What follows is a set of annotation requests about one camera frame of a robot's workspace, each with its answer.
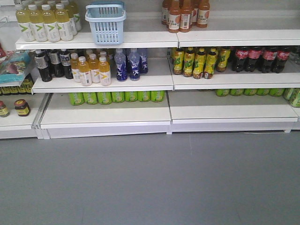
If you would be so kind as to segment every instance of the floor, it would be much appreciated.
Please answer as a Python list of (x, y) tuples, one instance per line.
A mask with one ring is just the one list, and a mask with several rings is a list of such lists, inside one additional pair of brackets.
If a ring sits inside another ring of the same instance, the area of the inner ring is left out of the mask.
[(0, 225), (299, 225), (300, 132), (0, 141)]

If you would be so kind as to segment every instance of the jar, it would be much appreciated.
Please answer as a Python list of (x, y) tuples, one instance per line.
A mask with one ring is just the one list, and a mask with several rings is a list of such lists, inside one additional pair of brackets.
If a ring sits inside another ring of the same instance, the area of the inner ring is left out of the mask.
[(29, 105), (24, 99), (15, 101), (15, 110), (17, 111), (18, 116), (28, 116), (30, 113)]
[(4, 102), (0, 101), (0, 117), (7, 117), (9, 115), (9, 110), (4, 104)]

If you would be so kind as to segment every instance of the coca-cola bottle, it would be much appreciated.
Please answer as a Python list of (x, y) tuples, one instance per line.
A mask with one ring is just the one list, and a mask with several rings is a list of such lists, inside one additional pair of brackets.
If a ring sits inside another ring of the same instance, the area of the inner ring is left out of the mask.
[(272, 72), (277, 74), (281, 73), (285, 67), (285, 62), (288, 60), (291, 52), (291, 48), (289, 46), (281, 46), (277, 52), (276, 59), (272, 63)]
[(256, 62), (259, 56), (262, 54), (262, 47), (251, 46), (248, 54), (248, 58), (245, 63), (245, 71), (253, 72), (256, 68)]
[(232, 61), (232, 70), (236, 72), (243, 71), (244, 63), (249, 54), (248, 46), (239, 46), (235, 50), (235, 57)]

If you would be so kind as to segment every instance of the basket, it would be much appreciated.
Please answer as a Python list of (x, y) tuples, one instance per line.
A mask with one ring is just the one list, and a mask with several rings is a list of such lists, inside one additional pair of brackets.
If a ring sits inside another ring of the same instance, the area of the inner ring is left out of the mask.
[(86, 6), (85, 20), (97, 45), (123, 43), (123, 21), (126, 19), (122, 1), (96, 1)]

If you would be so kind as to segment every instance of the plastic bottle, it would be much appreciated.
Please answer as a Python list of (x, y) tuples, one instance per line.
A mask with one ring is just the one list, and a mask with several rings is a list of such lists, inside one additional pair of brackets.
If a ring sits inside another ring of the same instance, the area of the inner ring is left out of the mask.
[(29, 18), (30, 12), (28, 10), (25, 10), (22, 5), (16, 5), (15, 8), (15, 16), (21, 29), (22, 38), (24, 39), (24, 41), (34, 41), (34, 31), (31, 27)]
[(70, 41), (73, 39), (73, 33), (68, 13), (64, 9), (63, 4), (56, 4), (55, 7), (55, 17), (60, 31), (60, 38), (63, 41)]
[(177, 33), (179, 31), (180, 25), (180, 8), (179, 0), (172, 0), (169, 12), (169, 27), (168, 30), (170, 33)]
[(130, 49), (129, 61), (131, 66), (130, 79), (137, 81), (140, 79), (140, 54), (137, 52), (136, 48)]
[(235, 50), (235, 57), (232, 60), (232, 70), (241, 72), (244, 69), (245, 61), (249, 54), (248, 46), (239, 46)]
[(289, 58), (291, 48), (289, 46), (281, 46), (277, 52), (276, 59), (272, 63), (272, 72), (281, 73), (285, 68), (285, 63)]
[(117, 66), (117, 80), (118, 81), (125, 81), (127, 80), (127, 73), (126, 73), (126, 56), (123, 53), (121, 48), (116, 49), (116, 54), (114, 56), (114, 60)]
[(198, 7), (197, 27), (206, 28), (210, 16), (209, 0), (201, 0)]
[(83, 86), (91, 86), (92, 77), (90, 75), (90, 67), (84, 56), (79, 57), (77, 66), (79, 70), (81, 84)]
[(103, 86), (108, 86), (112, 83), (112, 74), (106, 57), (99, 58), (100, 82)]
[(137, 52), (140, 54), (140, 74), (148, 73), (148, 49), (139, 48)]
[(94, 53), (90, 54), (89, 67), (92, 82), (100, 83), (99, 60), (97, 60), (97, 55)]
[(28, 5), (30, 10), (30, 21), (34, 29), (34, 36), (38, 42), (44, 42), (48, 40), (46, 31), (44, 28), (44, 20), (40, 10), (38, 10), (36, 5)]

